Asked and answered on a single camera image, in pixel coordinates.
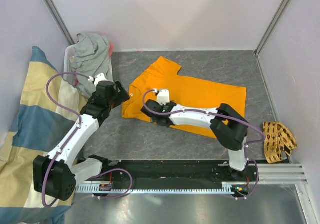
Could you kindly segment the orange t shirt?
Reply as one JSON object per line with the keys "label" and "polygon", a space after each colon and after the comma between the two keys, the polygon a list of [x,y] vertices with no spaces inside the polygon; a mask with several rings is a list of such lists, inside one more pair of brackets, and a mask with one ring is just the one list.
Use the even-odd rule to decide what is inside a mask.
{"label": "orange t shirt", "polygon": [[170,99],[185,107],[218,108],[221,104],[228,104],[242,117],[245,116],[246,87],[180,76],[181,68],[181,65],[159,57],[129,86],[130,100],[122,105],[122,117],[150,122],[141,109],[143,96],[151,89],[168,89]]}

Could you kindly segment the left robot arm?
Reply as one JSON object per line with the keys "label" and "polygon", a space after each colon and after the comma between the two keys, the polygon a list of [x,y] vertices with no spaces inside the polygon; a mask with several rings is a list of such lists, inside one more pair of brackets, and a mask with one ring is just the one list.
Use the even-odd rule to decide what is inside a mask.
{"label": "left robot arm", "polygon": [[71,130],[46,156],[37,156],[33,161],[34,189],[41,193],[43,201],[47,196],[55,201],[66,201],[79,184],[91,178],[104,181],[109,177],[106,158],[93,155],[78,164],[74,161],[88,139],[110,116],[111,110],[129,99],[128,92],[119,80],[103,80],[97,84]]}

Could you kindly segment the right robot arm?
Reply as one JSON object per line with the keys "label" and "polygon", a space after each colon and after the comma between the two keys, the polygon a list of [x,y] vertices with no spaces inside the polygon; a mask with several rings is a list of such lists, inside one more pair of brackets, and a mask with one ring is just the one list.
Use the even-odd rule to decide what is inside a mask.
{"label": "right robot arm", "polygon": [[162,127],[191,126],[211,131],[228,151],[230,177],[240,181],[247,175],[244,149],[248,134],[248,126],[244,123],[247,121],[228,104],[205,109],[182,106],[174,101],[161,105],[149,99],[141,112]]}

